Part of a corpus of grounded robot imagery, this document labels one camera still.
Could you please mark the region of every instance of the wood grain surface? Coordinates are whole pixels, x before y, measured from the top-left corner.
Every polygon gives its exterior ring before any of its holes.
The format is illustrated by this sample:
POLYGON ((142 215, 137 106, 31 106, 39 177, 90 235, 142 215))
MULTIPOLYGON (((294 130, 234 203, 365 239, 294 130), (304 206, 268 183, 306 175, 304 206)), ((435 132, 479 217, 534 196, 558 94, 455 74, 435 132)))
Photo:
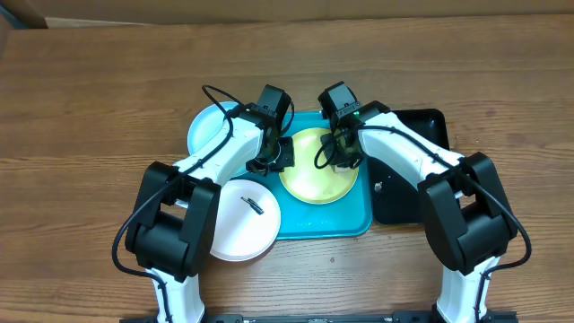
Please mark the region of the wood grain surface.
MULTIPOLYGON (((187 156, 209 83, 243 101, 266 83, 299 110, 344 80, 362 101, 440 109, 451 146, 489 155, 530 232, 526 266, 488 305, 574 321, 574 16, 11 31, 0 65, 0 320, 115 322, 157 308, 110 246, 144 169, 187 156)), ((522 256, 515 239, 502 261, 522 256)), ((121 260, 136 266, 134 255, 121 260)), ((419 226, 280 241, 246 264, 210 259, 212 314, 426 310, 441 264, 419 226)))

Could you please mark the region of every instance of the yellow plate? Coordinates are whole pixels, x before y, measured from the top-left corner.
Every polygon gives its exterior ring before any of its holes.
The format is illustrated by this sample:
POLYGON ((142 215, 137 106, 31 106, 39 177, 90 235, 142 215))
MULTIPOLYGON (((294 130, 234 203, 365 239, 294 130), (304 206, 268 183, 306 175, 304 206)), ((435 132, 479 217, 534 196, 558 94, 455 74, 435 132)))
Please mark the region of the yellow plate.
MULTIPOLYGON (((357 180, 359 169, 335 173, 330 166, 322 170, 315 168, 313 161, 321 147, 321 136, 329 129, 310 128, 299 131, 293 138, 295 166, 287 167, 279 174, 281 182, 293 196, 311 204, 331 203, 345 196, 357 180)), ((321 153, 318 164, 326 162, 321 153)))

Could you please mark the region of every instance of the black pen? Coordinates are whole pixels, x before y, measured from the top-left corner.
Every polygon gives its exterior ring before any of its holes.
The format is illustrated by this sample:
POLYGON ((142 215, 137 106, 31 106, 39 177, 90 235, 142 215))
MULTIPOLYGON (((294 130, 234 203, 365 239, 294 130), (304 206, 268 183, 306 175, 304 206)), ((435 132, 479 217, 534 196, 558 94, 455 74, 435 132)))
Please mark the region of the black pen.
POLYGON ((243 196, 241 197, 241 199, 247 202, 251 206, 253 211, 257 212, 257 214, 259 215, 263 214, 264 212, 263 209, 261 208, 261 206, 257 204, 256 201, 252 200, 251 198, 245 198, 243 196))

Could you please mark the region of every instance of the blue tray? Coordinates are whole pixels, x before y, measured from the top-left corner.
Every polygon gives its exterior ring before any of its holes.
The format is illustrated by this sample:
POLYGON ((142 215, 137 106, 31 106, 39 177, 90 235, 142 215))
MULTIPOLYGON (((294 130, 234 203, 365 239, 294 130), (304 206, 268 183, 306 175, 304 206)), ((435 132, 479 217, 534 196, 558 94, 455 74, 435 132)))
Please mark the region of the blue tray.
MULTIPOLYGON (((290 117, 291 114, 285 116, 285 124, 290 117)), ((320 112, 295 113, 286 135, 312 127, 329 128, 329 123, 320 112)), ((285 189, 277 173, 267 177, 247 173, 236 179, 253 180, 274 194, 281 208, 278 240, 354 237, 363 234, 373 221, 366 162, 359 166, 359 176, 351 191, 326 205, 312 205, 295 198, 285 189)))

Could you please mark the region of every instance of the wooden tabletop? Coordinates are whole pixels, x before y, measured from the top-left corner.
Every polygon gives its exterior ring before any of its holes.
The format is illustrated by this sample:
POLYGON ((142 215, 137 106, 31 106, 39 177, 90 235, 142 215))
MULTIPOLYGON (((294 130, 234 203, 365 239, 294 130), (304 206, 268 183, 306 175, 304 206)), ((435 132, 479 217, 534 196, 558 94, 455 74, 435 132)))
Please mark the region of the wooden tabletop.
MULTIPOLYGON (((151 281, 117 271, 110 246, 145 168, 187 156, 209 104, 200 86, 253 101, 270 83, 310 110, 343 80, 362 101, 440 109, 453 150, 494 160, 534 255, 494 275, 488 306, 574 321, 573 40, 574 16, 560 15, 11 31, 0 320, 153 314, 151 281)), ((523 252, 515 239, 502 261, 523 252)), ((429 309, 441 271, 422 227, 373 224, 354 239, 280 241, 247 264, 210 259, 200 282, 212 314, 369 314, 429 309)))

